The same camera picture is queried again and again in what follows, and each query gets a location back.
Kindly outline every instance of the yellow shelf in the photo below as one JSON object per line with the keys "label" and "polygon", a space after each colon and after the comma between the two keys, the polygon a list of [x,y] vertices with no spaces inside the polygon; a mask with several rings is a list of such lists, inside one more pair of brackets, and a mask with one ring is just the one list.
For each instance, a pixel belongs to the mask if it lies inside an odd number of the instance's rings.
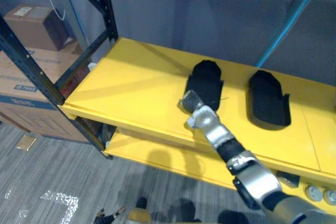
{"label": "yellow shelf", "polygon": [[292,124],[279,131],[249,122],[246,90],[256,68],[121,38],[60,108],[158,137],[202,152],[213,152],[186,129],[189,115],[177,102],[188,75],[204,59],[216,61],[224,86],[217,111],[238,140],[271,168],[335,184],[335,88],[270,71],[290,94]]}
{"label": "yellow shelf", "polygon": [[[235,189],[232,183],[233,176],[228,172],[225,163],[218,155],[208,156],[192,150],[123,135],[118,129],[105,153]],[[302,179],[298,188],[289,188],[284,184],[282,184],[282,188],[286,193],[304,198],[313,205],[335,215],[336,206],[330,206],[324,200],[313,202],[305,196],[304,190],[309,184],[308,180]],[[317,182],[313,182],[313,184],[320,186],[321,190],[325,189]]]}

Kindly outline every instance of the black foam cutout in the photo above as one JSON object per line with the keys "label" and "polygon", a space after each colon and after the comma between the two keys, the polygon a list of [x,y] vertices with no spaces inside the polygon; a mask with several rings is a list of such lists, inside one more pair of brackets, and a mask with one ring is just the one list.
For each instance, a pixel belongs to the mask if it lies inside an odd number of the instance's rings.
{"label": "black foam cutout", "polygon": [[215,62],[201,61],[189,76],[185,92],[194,90],[205,105],[214,111],[218,110],[223,87],[223,81],[220,80],[221,73]]}
{"label": "black foam cutout", "polygon": [[289,94],[282,95],[280,82],[258,70],[249,81],[247,112],[251,122],[268,130],[290,125]]}

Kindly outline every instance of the white cable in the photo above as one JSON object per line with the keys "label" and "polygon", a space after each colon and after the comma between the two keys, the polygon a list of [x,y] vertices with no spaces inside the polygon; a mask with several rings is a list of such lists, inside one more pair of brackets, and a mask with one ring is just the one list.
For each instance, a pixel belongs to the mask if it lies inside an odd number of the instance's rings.
{"label": "white cable", "polygon": [[52,8],[54,9],[54,11],[55,11],[57,17],[58,17],[60,20],[64,20],[64,18],[65,18],[65,10],[63,10],[63,17],[61,18],[60,15],[58,14],[58,12],[56,11],[56,9],[55,9],[55,7],[54,7],[54,5],[53,5],[53,2],[52,2],[51,0],[49,0],[49,1],[50,1],[50,3],[51,3]]}

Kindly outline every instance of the blue wall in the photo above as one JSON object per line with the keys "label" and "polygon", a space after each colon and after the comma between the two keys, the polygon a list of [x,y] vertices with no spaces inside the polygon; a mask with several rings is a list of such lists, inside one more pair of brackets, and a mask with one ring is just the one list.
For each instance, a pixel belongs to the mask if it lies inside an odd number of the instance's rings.
{"label": "blue wall", "polygon": [[[293,0],[112,0],[120,36],[254,65]],[[55,0],[62,11],[61,2]],[[103,30],[86,0],[72,0],[89,41]],[[335,85],[336,0],[312,0],[264,67]],[[0,13],[19,3],[0,0]],[[108,43],[95,55],[97,61]]]}

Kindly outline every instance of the brown cardboard box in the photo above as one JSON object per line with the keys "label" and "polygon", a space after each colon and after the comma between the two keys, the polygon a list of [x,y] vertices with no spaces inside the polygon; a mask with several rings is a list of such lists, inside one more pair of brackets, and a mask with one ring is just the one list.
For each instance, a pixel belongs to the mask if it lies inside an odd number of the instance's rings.
{"label": "brown cardboard box", "polygon": [[25,132],[30,131],[30,130],[24,128],[23,126],[19,125],[17,122],[13,121],[12,119],[10,119],[9,117],[7,117],[6,115],[4,115],[0,112],[0,124],[1,124],[1,122],[5,123],[5,124],[13,125],[15,127],[18,127],[19,129],[21,129]]}
{"label": "brown cardboard box", "polygon": [[[27,48],[31,56],[52,82],[55,82],[79,57],[72,54],[78,44],[72,43],[61,51]],[[84,78],[88,69],[81,70],[62,90],[64,95]],[[4,52],[0,52],[0,113],[12,121],[45,136],[87,142],[87,139],[59,112],[24,76]]]}
{"label": "brown cardboard box", "polygon": [[4,19],[25,47],[58,51],[68,38],[62,21],[50,7],[18,5]]}

